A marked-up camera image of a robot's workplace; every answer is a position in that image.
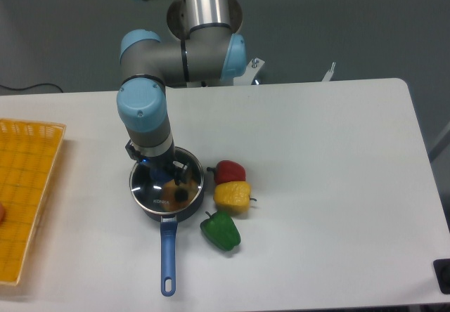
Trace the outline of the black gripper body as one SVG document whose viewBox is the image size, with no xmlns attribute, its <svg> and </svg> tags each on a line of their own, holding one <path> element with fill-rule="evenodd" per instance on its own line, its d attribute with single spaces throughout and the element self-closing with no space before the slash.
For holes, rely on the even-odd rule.
<svg viewBox="0 0 450 312">
<path fill-rule="evenodd" d="M 163 148 L 162 146 L 143 148 L 140 151 L 139 163 L 148 168 L 164 169 L 171 165 L 174 160 L 174 145 L 170 145 L 168 148 Z"/>
</svg>

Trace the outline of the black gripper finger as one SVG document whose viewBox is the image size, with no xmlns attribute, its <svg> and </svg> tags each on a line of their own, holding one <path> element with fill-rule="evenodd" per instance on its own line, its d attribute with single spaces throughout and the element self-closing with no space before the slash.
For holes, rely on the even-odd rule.
<svg viewBox="0 0 450 312">
<path fill-rule="evenodd" d="M 133 143 L 132 143 L 131 140 L 129 140 L 129 141 L 127 142 L 127 144 L 125 145 L 125 149 L 126 149 L 128 155 L 129 155 L 129 157 L 130 157 L 132 160 L 134 160 L 134 161 L 136 161 L 136 162 L 141 162 L 141 161 L 142 161 L 141 153 L 139 152 L 139 150 L 137 150 L 137 149 L 134 147 L 134 145 L 133 145 Z"/>
<path fill-rule="evenodd" d="M 172 176 L 176 185 L 188 183 L 190 180 L 190 164 L 179 161 L 172 162 Z"/>
</svg>

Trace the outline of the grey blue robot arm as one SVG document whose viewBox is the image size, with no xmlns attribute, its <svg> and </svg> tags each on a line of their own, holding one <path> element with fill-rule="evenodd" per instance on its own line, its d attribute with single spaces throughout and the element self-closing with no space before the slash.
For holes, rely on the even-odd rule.
<svg viewBox="0 0 450 312">
<path fill-rule="evenodd" d="M 134 30 L 120 46 L 117 110 L 130 137 L 126 150 L 159 183 L 186 183 L 191 168 L 175 157 L 165 89 L 229 81 L 242 76 L 247 66 L 244 38 L 232 30 L 229 0 L 181 2 L 185 39 L 163 43 L 155 32 Z"/>
</svg>

